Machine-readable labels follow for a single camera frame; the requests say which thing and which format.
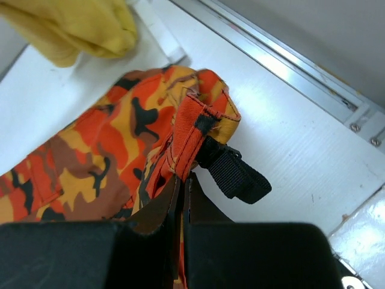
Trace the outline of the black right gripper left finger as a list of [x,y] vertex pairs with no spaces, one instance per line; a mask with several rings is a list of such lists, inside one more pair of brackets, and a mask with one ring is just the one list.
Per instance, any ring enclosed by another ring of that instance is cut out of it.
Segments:
[[2,288],[172,288],[180,180],[125,221],[1,226]]

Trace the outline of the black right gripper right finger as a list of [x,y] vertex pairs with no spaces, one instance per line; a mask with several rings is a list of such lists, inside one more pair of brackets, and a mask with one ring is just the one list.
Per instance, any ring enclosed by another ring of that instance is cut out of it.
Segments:
[[310,223],[236,223],[185,184],[184,262],[188,288],[342,288],[326,236]]

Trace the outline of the orange camouflage trousers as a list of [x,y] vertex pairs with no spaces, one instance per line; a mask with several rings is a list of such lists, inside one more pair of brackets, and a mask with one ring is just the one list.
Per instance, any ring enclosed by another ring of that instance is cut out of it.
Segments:
[[1,176],[1,223],[124,221],[201,167],[229,199],[271,184],[228,145],[241,115],[213,71],[123,75],[95,104]]

